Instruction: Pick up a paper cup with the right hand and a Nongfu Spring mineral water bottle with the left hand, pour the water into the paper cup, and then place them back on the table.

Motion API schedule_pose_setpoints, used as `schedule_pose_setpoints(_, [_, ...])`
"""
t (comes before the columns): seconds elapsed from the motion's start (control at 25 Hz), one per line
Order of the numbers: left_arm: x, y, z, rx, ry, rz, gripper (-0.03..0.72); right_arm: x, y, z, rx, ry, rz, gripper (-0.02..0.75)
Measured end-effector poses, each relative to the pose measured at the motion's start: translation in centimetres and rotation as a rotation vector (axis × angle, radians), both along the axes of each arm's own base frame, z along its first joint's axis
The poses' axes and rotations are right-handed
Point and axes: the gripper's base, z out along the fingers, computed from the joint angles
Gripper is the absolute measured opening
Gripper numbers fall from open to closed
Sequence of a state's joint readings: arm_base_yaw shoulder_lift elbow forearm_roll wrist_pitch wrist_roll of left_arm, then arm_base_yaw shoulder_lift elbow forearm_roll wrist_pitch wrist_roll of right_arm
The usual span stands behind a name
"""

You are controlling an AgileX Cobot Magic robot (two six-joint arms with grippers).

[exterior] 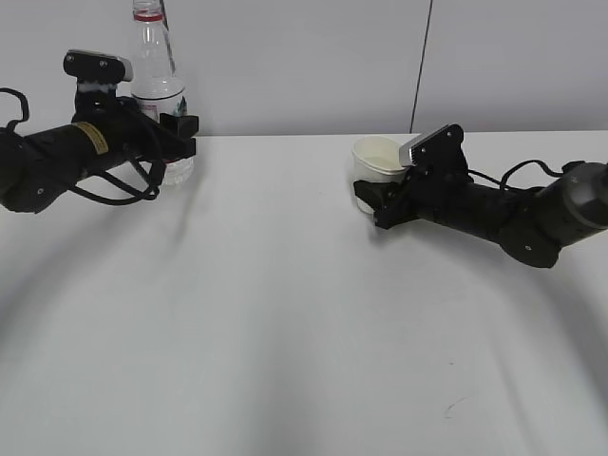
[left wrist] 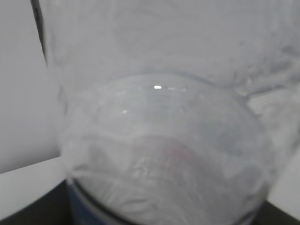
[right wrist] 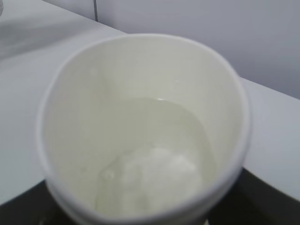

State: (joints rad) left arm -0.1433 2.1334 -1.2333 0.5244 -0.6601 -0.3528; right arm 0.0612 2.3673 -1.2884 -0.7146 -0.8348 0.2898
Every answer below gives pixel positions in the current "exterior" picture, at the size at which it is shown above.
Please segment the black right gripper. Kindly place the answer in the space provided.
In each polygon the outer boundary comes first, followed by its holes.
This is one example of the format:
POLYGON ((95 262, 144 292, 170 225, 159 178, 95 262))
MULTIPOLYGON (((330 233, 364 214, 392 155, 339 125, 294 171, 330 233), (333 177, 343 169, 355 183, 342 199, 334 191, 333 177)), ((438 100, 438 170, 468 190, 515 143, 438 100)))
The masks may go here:
POLYGON ((467 191, 473 179, 469 170, 424 171, 411 168, 401 182, 356 180, 353 190, 364 212, 374 212, 382 229, 416 219, 455 230, 474 230, 475 220, 467 191))

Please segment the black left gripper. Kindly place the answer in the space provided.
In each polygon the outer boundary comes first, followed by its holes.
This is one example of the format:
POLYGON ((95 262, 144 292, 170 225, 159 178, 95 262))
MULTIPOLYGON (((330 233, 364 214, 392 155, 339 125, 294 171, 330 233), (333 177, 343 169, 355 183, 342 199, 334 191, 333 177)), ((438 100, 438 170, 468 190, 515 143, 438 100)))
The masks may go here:
POLYGON ((155 121, 131 97, 114 91, 77 92, 72 121, 96 126, 111 148, 146 162, 178 162, 197 153, 198 117, 162 113, 155 121))

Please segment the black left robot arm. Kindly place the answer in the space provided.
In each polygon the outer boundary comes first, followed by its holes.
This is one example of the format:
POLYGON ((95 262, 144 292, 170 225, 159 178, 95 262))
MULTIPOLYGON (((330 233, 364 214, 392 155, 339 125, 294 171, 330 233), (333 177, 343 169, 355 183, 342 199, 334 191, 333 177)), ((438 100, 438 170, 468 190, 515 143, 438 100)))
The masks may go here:
POLYGON ((78 93, 71 123, 27 136, 1 129, 1 204, 38 214, 65 192, 108 206, 155 200, 167 164, 194 157, 194 115, 144 115, 130 97, 78 93))

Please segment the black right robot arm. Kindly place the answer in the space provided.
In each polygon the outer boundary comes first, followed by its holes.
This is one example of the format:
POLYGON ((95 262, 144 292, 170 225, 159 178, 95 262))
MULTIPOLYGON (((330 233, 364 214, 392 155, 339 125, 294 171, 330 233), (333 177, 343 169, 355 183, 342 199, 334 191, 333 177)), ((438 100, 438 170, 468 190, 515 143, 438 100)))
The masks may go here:
POLYGON ((517 261, 553 267, 563 248, 607 229, 607 166, 576 161, 545 187, 492 188, 467 173, 413 166, 401 182, 354 183, 382 229, 427 220, 499 245, 517 261))

